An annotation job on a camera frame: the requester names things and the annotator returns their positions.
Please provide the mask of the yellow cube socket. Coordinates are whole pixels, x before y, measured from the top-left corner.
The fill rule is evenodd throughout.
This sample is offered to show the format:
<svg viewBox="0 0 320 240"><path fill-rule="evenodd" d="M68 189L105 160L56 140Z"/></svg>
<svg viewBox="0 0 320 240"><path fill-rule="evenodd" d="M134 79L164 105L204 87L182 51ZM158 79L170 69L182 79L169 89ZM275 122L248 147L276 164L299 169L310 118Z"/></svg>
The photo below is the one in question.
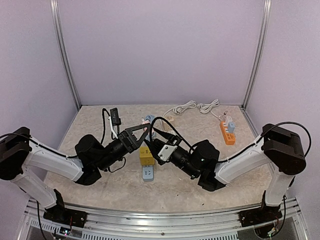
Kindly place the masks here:
<svg viewBox="0 0 320 240"><path fill-rule="evenodd" d="M139 159L142 166L155 165L155 159L153 158L153 155L147 146L141 146L139 148Z"/></svg>

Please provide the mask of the beige cube socket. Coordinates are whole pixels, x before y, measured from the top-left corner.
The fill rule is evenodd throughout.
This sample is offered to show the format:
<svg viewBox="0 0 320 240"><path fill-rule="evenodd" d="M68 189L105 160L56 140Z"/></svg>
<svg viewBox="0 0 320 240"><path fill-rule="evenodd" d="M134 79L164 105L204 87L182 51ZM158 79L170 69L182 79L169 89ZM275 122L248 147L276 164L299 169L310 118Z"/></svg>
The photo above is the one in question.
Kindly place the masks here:
<svg viewBox="0 0 320 240"><path fill-rule="evenodd" d="M170 123L173 123L175 121L172 115L165 115L164 118Z"/></svg>

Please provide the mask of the orange power strip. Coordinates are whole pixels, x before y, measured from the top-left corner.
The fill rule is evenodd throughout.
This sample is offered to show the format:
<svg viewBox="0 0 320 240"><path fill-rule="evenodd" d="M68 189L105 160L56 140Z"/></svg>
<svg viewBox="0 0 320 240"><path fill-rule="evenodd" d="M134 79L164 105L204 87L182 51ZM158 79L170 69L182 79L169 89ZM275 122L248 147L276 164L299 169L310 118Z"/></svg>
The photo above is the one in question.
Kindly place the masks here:
<svg viewBox="0 0 320 240"><path fill-rule="evenodd" d="M221 121L219 124L221 134L223 136L224 142L228 146L233 146L236 143L236 136L234 133L229 133L228 127L224 121Z"/></svg>

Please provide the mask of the blue usb charger plug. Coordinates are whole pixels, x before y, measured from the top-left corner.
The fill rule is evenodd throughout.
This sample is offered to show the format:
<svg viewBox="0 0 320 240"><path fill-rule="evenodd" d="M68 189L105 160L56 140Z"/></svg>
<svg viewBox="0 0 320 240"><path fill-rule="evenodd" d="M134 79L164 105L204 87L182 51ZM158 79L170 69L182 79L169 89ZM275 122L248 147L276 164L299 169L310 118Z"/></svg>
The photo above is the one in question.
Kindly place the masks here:
<svg viewBox="0 0 320 240"><path fill-rule="evenodd" d="M233 134L234 131L235 131L235 128L236 128L236 125L235 125L235 123L233 121L228 123L228 125L227 125L228 133Z"/></svg>

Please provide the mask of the white power strip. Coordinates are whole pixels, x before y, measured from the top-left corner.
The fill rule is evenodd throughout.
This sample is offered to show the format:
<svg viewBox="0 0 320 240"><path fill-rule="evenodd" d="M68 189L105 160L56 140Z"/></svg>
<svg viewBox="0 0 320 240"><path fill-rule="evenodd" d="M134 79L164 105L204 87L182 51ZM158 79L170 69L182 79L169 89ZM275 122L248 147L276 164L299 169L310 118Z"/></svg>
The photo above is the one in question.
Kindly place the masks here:
<svg viewBox="0 0 320 240"><path fill-rule="evenodd" d="M172 126L175 126L175 120L173 118L170 118L167 120ZM161 126L162 126L162 130L166 133L171 133L173 134L174 133L174 130L169 126L169 124L164 121L164 120L161 120Z"/></svg>

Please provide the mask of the blue power strip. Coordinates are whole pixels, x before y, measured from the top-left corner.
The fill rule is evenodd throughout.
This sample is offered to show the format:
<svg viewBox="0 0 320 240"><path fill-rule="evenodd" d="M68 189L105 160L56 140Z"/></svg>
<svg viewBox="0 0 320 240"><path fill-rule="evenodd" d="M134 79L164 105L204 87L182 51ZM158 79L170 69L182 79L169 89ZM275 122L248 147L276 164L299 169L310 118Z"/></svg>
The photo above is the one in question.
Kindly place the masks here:
<svg viewBox="0 0 320 240"><path fill-rule="evenodd" d="M154 180L154 166L143 165L142 166L142 179L144 182L152 182Z"/></svg>

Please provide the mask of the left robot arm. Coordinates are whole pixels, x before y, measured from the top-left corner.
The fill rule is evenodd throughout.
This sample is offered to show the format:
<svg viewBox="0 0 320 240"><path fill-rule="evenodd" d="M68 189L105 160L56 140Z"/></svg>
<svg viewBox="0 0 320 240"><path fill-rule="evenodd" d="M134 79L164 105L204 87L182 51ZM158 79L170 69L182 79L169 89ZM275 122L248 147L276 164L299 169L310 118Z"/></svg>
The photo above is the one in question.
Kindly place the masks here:
<svg viewBox="0 0 320 240"><path fill-rule="evenodd" d="M0 137L0 178L16 184L57 221L70 218L62 195L47 186L29 167L37 167L65 177L76 184L89 186L101 178L110 166L126 154L139 149L151 128L150 123L126 128L103 146L93 135L83 136L75 146L76 155L69 156L37 142L30 129L21 127Z"/></svg>

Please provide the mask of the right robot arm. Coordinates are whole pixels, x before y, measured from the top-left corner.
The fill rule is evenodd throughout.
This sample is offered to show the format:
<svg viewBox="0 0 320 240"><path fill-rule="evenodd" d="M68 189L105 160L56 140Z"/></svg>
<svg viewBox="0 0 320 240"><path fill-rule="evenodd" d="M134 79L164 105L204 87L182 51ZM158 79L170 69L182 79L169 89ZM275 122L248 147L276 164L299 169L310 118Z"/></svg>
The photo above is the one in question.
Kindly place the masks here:
<svg viewBox="0 0 320 240"><path fill-rule="evenodd" d="M226 187L236 178L265 164L273 164L276 170L268 188L263 192L261 206L239 213L243 227L279 220L285 217L281 207L285 205L285 193L295 176L307 166L300 136L283 128L283 122L268 123L262 133L242 150L220 160L220 151L205 139L185 150L180 143L185 139L177 132L171 134L155 129L160 139L145 140L153 158L159 165L172 163L190 178L198 179L204 190L214 192Z"/></svg>

